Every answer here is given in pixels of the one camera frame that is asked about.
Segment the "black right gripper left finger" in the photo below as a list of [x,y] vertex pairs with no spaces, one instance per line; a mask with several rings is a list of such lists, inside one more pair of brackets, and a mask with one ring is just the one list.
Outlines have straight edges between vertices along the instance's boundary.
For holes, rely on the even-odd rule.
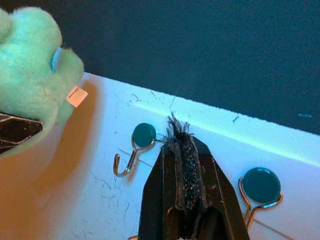
[[146,180],[139,218],[139,240],[178,240],[181,210],[176,206],[175,154],[164,144]]

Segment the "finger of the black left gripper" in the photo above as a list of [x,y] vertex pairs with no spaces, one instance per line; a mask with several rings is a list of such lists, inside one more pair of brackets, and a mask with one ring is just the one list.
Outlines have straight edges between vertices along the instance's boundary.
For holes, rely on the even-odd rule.
[[43,130],[38,119],[0,113],[0,152],[5,153],[23,144]]

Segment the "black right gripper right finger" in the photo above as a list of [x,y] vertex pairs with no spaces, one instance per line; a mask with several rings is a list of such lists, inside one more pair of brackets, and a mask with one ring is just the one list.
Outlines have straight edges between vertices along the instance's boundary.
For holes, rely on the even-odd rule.
[[166,141],[166,239],[248,240],[235,190],[208,146],[170,115]]

